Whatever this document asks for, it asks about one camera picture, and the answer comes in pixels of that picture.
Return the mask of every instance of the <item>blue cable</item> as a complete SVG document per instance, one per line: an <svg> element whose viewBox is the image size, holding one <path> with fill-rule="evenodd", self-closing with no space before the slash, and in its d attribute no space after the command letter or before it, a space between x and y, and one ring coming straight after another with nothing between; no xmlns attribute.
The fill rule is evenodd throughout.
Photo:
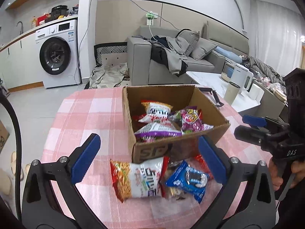
<svg viewBox="0 0 305 229"><path fill-rule="evenodd" d="M150 13L150 12L148 12L147 10L145 10L145 9L143 9L143 8L141 8L139 5L137 5L140 9L142 9L143 11L145 11L145 12L147 12L147 13ZM163 19L161 16L160 16L160 18L162 19L162 20L164 20L164 21L166 21L166 22L168 22L168 23L170 23L175 29L177 29L177 30L179 30L180 31L180 29L178 29L178 28L176 28L171 22L169 22L169 21L167 21L167 20L165 20L165 19Z"/></svg>

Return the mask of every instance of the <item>blue snack package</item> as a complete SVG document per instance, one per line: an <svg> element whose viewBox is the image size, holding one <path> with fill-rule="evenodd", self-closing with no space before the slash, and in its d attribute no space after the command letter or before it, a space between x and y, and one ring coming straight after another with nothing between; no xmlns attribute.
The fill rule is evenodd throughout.
<svg viewBox="0 0 305 229"><path fill-rule="evenodd" d="M208 179L208 174L190 167L186 161L183 161L166 181L166 185L193 194L195 200L200 204Z"/></svg>

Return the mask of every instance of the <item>white cabinet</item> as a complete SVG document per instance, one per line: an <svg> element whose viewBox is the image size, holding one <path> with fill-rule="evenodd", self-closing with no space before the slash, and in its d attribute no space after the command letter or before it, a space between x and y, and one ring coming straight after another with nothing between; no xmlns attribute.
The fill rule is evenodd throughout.
<svg viewBox="0 0 305 229"><path fill-rule="evenodd" d="M3 77L8 89L20 86L20 77L23 73L23 66L18 63L22 59L20 40L10 45L5 51L8 51L8 57L3 66Z"/></svg>
<svg viewBox="0 0 305 229"><path fill-rule="evenodd" d="M0 52L0 77L7 89L42 82L43 71L34 33Z"/></svg>
<svg viewBox="0 0 305 229"><path fill-rule="evenodd" d="M35 34L30 34L21 39L22 64L24 65L24 76L22 85L42 82L44 72L39 60L39 48L35 43Z"/></svg>
<svg viewBox="0 0 305 229"><path fill-rule="evenodd" d="M6 68L8 56L9 56L8 49L4 49L3 51L0 52L0 78L3 81L3 86L6 89L7 89L7 85L3 73L6 71L5 68Z"/></svg>

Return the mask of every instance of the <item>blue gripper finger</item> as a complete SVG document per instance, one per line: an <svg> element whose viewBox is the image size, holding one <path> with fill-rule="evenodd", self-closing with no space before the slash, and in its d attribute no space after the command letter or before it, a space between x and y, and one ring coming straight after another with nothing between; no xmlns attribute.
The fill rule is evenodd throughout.
<svg viewBox="0 0 305 229"><path fill-rule="evenodd" d="M245 124L249 124L251 126L257 126L257 127L265 127L267 125L265 118L251 116L251 115L244 115L242 117L242 121Z"/></svg>
<svg viewBox="0 0 305 229"><path fill-rule="evenodd" d="M71 167L71 183L80 183L101 147L101 138L95 134Z"/></svg>
<svg viewBox="0 0 305 229"><path fill-rule="evenodd" d="M218 157L205 136L199 138L198 150L218 183L227 183L226 167Z"/></svg>

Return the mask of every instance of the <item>washing machine door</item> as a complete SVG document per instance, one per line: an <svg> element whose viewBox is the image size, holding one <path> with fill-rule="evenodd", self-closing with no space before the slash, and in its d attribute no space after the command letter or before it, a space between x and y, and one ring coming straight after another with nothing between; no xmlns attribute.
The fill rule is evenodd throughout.
<svg viewBox="0 0 305 229"><path fill-rule="evenodd" d="M42 44L39 58L42 68L47 73L58 75L68 67L71 59L71 49L65 40L52 37Z"/></svg>

